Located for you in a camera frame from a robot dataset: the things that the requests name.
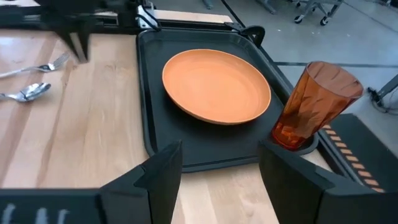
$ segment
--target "silver fork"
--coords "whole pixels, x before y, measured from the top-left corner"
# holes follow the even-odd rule
[[[59,56],[59,58],[57,58],[53,63],[48,63],[46,65],[40,65],[40,66],[27,67],[11,72],[1,73],[0,78],[5,78],[20,72],[33,71],[33,70],[40,72],[52,72],[58,70],[68,59],[69,59],[69,54],[65,52],[61,54],[61,56]]]

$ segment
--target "black tray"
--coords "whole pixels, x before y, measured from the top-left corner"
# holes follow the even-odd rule
[[[190,29],[142,32],[136,40],[142,126],[148,154],[153,156],[159,149],[181,139],[183,172],[258,162],[258,141],[269,136],[289,98],[289,91],[253,42],[238,32]],[[191,49],[224,51],[255,66],[271,86],[272,98],[267,111],[254,121],[234,126],[206,123],[182,111],[166,93],[162,71],[171,57]],[[310,138],[298,153],[309,153],[317,144],[318,134]]]

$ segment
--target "wooden table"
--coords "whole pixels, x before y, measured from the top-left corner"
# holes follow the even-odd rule
[[[186,12],[157,15],[231,20]],[[135,38],[93,34],[90,63],[69,60],[56,72],[0,80],[0,92],[11,93],[32,83],[52,84],[35,102],[0,102],[1,187],[101,187],[148,158],[142,140]],[[0,72],[47,63],[64,51],[66,47],[51,32],[0,30]],[[330,169],[318,151],[304,158]],[[183,174],[173,223],[278,221],[258,165],[251,164]]]

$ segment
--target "plate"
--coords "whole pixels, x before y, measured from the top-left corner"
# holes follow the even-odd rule
[[[245,123],[263,114],[271,102],[269,84],[256,68],[218,50],[195,49],[173,56],[162,79],[176,105],[210,123]]]

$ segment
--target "spoon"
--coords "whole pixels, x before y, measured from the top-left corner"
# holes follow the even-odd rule
[[[20,103],[29,102],[43,95],[50,87],[49,83],[35,83],[15,94],[0,93],[0,100],[10,98]]]

